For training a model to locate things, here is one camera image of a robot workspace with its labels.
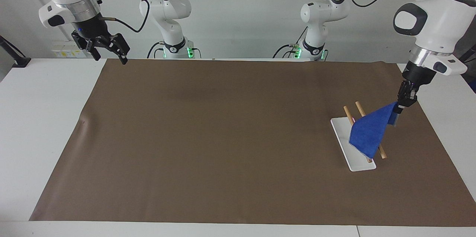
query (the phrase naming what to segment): power outlet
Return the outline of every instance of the power outlet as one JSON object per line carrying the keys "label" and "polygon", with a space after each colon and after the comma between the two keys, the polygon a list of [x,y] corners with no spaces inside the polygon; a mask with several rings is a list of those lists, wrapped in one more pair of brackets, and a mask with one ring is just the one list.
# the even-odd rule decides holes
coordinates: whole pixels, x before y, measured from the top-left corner
{"label": "power outlet", "polygon": [[86,51],[77,47],[76,42],[57,42],[51,49],[59,58],[89,58],[92,57]]}

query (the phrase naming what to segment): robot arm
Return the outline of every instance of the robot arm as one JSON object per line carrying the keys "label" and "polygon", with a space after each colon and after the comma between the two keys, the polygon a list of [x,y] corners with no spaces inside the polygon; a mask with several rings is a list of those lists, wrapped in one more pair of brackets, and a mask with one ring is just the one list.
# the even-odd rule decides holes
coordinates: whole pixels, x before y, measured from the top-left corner
{"label": "robot arm", "polygon": [[[184,37],[182,27],[175,19],[183,19],[192,13],[189,0],[148,0],[150,14],[154,23],[164,37],[164,53],[167,58],[190,58],[194,56],[193,42]],[[147,5],[140,4],[142,15],[145,16]]]}
{"label": "robot arm", "polygon": [[109,33],[100,13],[100,3],[97,0],[51,0],[40,8],[39,17],[47,28],[71,23],[76,44],[95,60],[101,57],[96,47],[102,47],[117,54],[122,64],[126,64],[130,48],[120,33]]}
{"label": "robot arm", "polygon": [[452,53],[475,15],[475,0],[415,0],[398,9],[394,29],[416,41],[403,72],[395,113],[414,104],[420,86],[431,83],[437,73],[466,72],[467,67]]}
{"label": "robot arm", "polygon": [[341,20],[349,15],[349,0],[320,0],[305,4],[301,19],[308,24],[308,33],[299,43],[302,58],[318,60],[324,50],[328,30],[324,23]]}

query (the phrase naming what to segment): brown paper sheet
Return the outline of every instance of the brown paper sheet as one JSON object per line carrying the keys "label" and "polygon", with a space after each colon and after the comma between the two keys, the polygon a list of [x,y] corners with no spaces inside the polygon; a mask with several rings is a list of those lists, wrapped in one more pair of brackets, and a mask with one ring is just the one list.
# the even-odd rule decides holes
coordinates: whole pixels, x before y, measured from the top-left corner
{"label": "brown paper sheet", "polygon": [[400,82],[385,63],[108,60],[30,220],[476,226],[418,104],[376,170],[347,168],[330,119]]}

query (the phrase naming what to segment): table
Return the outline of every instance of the table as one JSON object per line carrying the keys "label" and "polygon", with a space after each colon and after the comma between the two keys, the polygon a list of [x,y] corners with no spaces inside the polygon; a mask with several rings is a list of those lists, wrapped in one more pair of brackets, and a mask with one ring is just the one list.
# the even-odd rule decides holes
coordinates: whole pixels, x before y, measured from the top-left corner
{"label": "table", "polygon": [[[0,83],[0,236],[474,236],[476,228],[28,222],[105,60],[33,59]],[[476,95],[438,75],[420,104],[476,199]]]}

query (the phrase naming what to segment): white tray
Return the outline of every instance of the white tray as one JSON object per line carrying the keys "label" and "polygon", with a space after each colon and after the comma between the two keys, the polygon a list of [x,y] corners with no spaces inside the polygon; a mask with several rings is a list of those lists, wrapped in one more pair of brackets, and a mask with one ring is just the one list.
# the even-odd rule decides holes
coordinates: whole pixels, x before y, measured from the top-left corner
{"label": "white tray", "polygon": [[377,168],[375,162],[367,162],[367,157],[359,152],[354,146],[349,144],[350,130],[352,126],[349,123],[347,117],[333,118],[330,120],[332,127],[334,128],[335,135],[339,141],[342,152],[344,153],[345,160],[349,166],[350,171],[366,171],[374,170]]}

